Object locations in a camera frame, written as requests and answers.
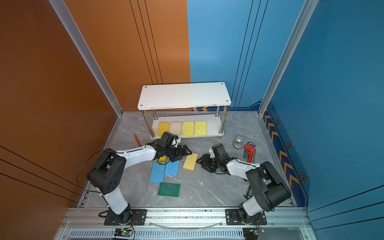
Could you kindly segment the yellow porous sponge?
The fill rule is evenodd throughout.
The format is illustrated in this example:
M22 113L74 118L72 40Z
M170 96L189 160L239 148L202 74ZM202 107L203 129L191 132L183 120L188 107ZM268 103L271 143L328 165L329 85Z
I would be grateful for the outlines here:
M193 137L195 129L195 122L187 121L183 122L182 136Z
M195 121L195 136L206 136L206 135L207 135L207 122Z

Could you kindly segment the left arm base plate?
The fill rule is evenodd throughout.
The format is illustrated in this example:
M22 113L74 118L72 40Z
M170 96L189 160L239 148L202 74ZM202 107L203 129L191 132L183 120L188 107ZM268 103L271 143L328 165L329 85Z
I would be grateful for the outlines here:
M147 217L146 209L128 209L120 215L115 214L111 210L107 212L104 225L105 226L143 226Z

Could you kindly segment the cream yellow sponge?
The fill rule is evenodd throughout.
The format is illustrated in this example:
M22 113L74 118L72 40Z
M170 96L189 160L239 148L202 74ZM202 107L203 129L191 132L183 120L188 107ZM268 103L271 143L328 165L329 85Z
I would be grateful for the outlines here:
M183 169L187 171L193 172L196 167L196 163L198 160L198 154L192 153L191 155L188 155L185 159Z

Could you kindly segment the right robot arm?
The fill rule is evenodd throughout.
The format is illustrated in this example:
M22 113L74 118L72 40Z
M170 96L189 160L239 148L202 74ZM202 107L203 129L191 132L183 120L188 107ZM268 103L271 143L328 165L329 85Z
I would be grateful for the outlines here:
M237 176L250 185L252 196L239 205L235 212L235 222L254 225L264 212L271 212L291 198L292 193L285 180L270 162L259 165L230 157L222 144L212 146L197 163L209 173Z

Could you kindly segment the pale pink sponge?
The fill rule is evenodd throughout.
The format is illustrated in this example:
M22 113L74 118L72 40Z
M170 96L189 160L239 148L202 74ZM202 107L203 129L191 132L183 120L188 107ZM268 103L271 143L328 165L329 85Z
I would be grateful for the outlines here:
M181 136L182 135L182 128L183 128L183 123L182 122L171 122L170 127L169 127L169 132Z

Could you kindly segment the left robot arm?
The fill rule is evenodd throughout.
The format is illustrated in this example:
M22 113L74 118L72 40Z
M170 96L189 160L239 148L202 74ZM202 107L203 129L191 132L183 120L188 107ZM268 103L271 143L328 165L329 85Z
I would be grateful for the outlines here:
M170 162L181 160L192 154L186 145L180 145L181 138L165 132L142 147L116 152L112 149L102 150L102 153L87 174L90 183L100 191L106 201L109 214L120 225L131 225L133 213L120 189L124 170L142 162L159 160L167 157Z

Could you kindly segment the long yellow foam sponge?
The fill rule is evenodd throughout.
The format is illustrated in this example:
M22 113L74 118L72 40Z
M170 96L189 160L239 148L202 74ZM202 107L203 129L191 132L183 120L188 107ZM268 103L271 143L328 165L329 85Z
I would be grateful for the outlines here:
M161 138L162 135L163 135L165 132L168 132L168 131L169 131L169 128L170 128L170 123L169 123L169 122L160 122L160 123L159 123L159 126L158 126L157 136L158 136L159 138Z

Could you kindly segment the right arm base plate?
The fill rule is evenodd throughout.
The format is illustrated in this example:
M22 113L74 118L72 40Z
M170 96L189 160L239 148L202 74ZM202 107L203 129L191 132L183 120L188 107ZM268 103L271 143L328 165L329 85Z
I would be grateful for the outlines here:
M240 209L226 209L226 222L229 226L235 225L258 225L266 226L267 218L265 212L257 213L253 216L249 216L244 210Z

